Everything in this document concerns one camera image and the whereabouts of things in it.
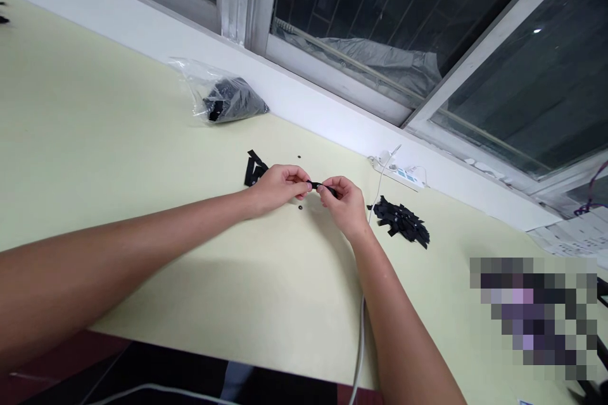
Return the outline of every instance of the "forearm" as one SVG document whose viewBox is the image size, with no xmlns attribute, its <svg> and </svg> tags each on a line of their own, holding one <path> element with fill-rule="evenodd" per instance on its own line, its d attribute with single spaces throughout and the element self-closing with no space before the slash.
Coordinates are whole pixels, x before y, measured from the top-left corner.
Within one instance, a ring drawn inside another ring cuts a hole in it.
<svg viewBox="0 0 608 405">
<path fill-rule="evenodd" d="M 255 214 L 247 190 L 0 253 L 0 371 L 92 324 L 155 271 Z"/>
<path fill-rule="evenodd" d="M 376 341 L 387 404 L 464 404 L 431 336 L 371 228 L 349 238 Z"/>
</svg>

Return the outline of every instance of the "finger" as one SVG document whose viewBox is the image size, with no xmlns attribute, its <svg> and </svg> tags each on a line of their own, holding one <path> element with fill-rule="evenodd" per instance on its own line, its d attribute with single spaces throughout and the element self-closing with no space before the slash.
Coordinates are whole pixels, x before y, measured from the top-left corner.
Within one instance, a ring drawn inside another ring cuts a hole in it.
<svg viewBox="0 0 608 405">
<path fill-rule="evenodd" d="M 350 180 L 348 180 L 344 176 L 335 176 L 326 179 L 323 182 L 323 185 L 327 187 L 332 187 L 336 191 L 342 194 L 348 193 L 351 189 L 356 188 L 357 186 L 353 184 Z"/>
<path fill-rule="evenodd" d="M 332 207 L 338 202 L 338 200 L 331 194 L 331 191 L 329 191 L 325 185 L 318 186 L 317 192 L 321 195 L 321 202 L 326 204 L 327 207 Z"/>
<path fill-rule="evenodd" d="M 292 197 L 304 196 L 312 190 L 312 186 L 307 182 L 298 182 L 297 184 L 289 185 L 289 191 Z"/>
<path fill-rule="evenodd" d="M 310 176 L 306 173 L 305 170 L 296 165 L 281 165 L 283 167 L 283 175 L 285 179 L 297 180 L 300 179 L 301 182 L 306 182 L 310 180 Z"/>
</svg>

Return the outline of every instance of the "black fabric strip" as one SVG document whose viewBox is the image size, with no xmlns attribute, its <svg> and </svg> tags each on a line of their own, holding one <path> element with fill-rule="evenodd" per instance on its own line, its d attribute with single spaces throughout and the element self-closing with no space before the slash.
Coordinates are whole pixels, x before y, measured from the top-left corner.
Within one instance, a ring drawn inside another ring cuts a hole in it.
<svg viewBox="0 0 608 405">
<path fill-rule="evenodd" d="M 249 156 L 251 158 L 253 158 L 255 160 L 255 162 L 260 165 L 262 168 L 264 168 L 264 171 L 268 171 L 268 166 L 266 166 L 266 163 L 264 163 L 260 157 L 257 156 L 257 154 L 252 150 L 250 150 L 249 152 L 247 152 L 249 154 Z"/>
<path fill-rule="evenodd" d="M 216 101 L 213 104 L 213 111 L 211 111 L 209 113 L 209 120 L 211 122 L 215 122 L 220 115 L 222 114 L 222 110 L 224 110 L 224 102 L 223 101 Z"/>
<path fill-rule="evenodd" d="M 317 188 L 319 188 L 319 185 L 323 185 L 323 184 L 322 184 L 322 183 L 320 183 L 320 182 L 312 182 L 311 180 L 307 180 L 307 182 L 308 182 L 310 185 L 312 185 L 312 189 L 313 189 L 313 190 L 316 190 Z M 333 188 L 329 188 L 329 187 L 328 187 L 328 186 L 326 186 L 326 185 L 323 185 L 323 186 L 324 186 L 324 187 L 325 187 L 327 190 L 329 190 L 329 191 L 331 192 L 331 194 L 334 196 L 334 198 L 336 198 L 336 199 L 338 198 L 338 192 L 337 192 L 337 191 L 335 191 Z"/>
<path fill-rule="evenodd" d="M 253 175 L 255 176 L 255 181 L 257 182 L 264 175 L 265 172 L 266 170 L 261 166 L 255 168 L 255 171 L 253 172 Z"/>
<path fill-rule="evenodd" d="M 251 187 L 253 185 L 254 176 L 253 169 L 255 168 L 255 160 L 253 157 L 249 157 L 249 161 L 247 162 L 247 170 L 245 171 L 245 185 Z"/>
</svg>

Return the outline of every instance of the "hand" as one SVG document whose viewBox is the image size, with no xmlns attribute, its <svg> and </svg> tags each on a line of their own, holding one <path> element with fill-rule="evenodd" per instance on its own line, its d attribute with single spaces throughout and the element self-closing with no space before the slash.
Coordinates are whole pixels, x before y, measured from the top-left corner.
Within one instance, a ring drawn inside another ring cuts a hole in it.
<svg viewBox="0 0 608 405">
<path fill-rule="evenodd" d="M 307 180 L 310 177 L 299 166 L 272 166 L 254 186 L 245 190 L 252 197 L 252 216 L 273 211 L 293 197 L 301 201 L 312 191 Z"/>
<path fill-rule="evenodd" d="M 329 209 L 336 226 L 346 238 L 351 240 L 357 234 L 369 232 L 370 228 L 365 217 L 365 202 L 359 187 L 342 176 L 330 177 L 323 182 L 323 185 L 317 188 L 317 193 L 321 195 L 323 206 Z M 336 199 L 325 187 L 333 188 L 338 192 L 338 198 Z"/>
</svg>

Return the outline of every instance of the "power cord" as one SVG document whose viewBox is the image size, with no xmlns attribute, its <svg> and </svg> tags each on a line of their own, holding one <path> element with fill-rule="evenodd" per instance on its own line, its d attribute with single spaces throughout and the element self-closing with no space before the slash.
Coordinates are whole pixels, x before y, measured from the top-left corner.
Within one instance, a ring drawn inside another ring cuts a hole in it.
<svg viewBox="0 0 608 405">
<path fill-rule="evenodd" d="M 419 166 L 419 165 L 412 166 L 412 167 L 411 167 L 410 169 L 408 169 L 407 171 L 413 174 L 413 173 L 416 171 L 416 169 L 418 169 L 418 168 L 422 168 L 422 169 L 424 170 L 424 185 L 425 185 L 426 187 L 428 187 L 428 186 L 429 186 L 429 182 L 428 182 L 428 180 L 429 180 L 429 179 L 428 179 L 428 178 L 427 178 L 427 176 L 426 176 L 426 168 L 425 168 L 424 166 Z"/>
<path fill-rule="evenodd" d="M 131 389 L 127 389 L 126 391 L 123 392 L 119 392 L 117 394 L 114 394 L 113 396 L 109 396 L 106 397 L 103 400 L 100 400 L 99 402 L 95 402 L 94 404 L 91 405 L 107 405 L 110 402 L 113 402 L 115 400 L 121 399 L 125 396 L 128 396 L 129 394 L 133 394 L 134 392 L 137 392 L 139 390 L 142 389 L 154 389 L 160 392 L 170 392 L 172 394 L 180 394 L 182 396 L 188 396 L 188 397 L 193 397 L 195 399 L 201 399 L 201 400 L 206 400 L 206 401 L 210 401 L 210 402 L 215 402 L 217 404 L 220 405 L 238 405 L 234 402 L 230 402 L 230 401 L 225 401 L 223 399 L 217 399 L 216 397 L 212 397 L 212 396 L 207 396 L 205 394 L 199 394 L 197 392 L 192 392 L 192 391 L 188 391 L 185 389 L 178 389 L 178 388 L 171 388 L 171 387 L 167 387 L 167 386 L 161 386 L 161 385 L 157 385 L 154 383 L 145 383 L 139 386 L 136 386 L 134 388 Z"/>
<path fill-rule="evenodd" d="M 384 176 L 384 170 L 386 166 L 391 161 L 391 158 L 397 150 L 401 147 L 399 144 L 395 147 L 391 156 L 386 160 L 384 166 L 382 167 L 382 172 L 380 173 L 380 179 L 378 180 L 378 190 L 376 192 L 376 197 L 374 198 L 374 202 L 372 204 L 372 208 L 369 211 L 369 216 L 367 217 L 367 223 L 371 226 L 372 224 L 372 215 L 374 214 L 374 207 L 376 207 L 376 201 L 378 200 L 378 196 L 380 196 L 380 185 L 382 184 L 382 177 Z M 363 367 L 363 358 L 365 356 L 365 296 L 361 297 L 361 319 L 359 323 L 359 352 L 357 359 L 357 367 L 355 369 L 355 381 L 353 382 L 353 394 L 350 396 L 350 400 L 348 401 L 348 405 L 353 405 L 355 403 L 355 399 L 357 398 L 357 389 L 359 388 L 359 377 L 361 376 L 361 368 Z"/>
<path fill-rule="evenodd" d="M 597 173 L 595 173 L 595 175 L 591 179 L 591 182 L 589 182 L 589 191 L 588 191 L 588 200 L 587 200 L 587 203 L 583 204 L 581 207 L 579 207 L 577 210 L 575 210 L 574 211 L 574 215 L 581 216 L 584 213 L 588 213 L 589 210 L 591 210 L 592 207 L 608 207 L 606 204 L 600 204 L 599 202 L 593 202 L 593 184 L 595 183 L 595 179 L 597 179 L 597 177 L 600 175 L 600 172 L 602 172 L 607 167 L 608 167 L 608 161 L 606 161 L 597 170 Z"/>
</svg>

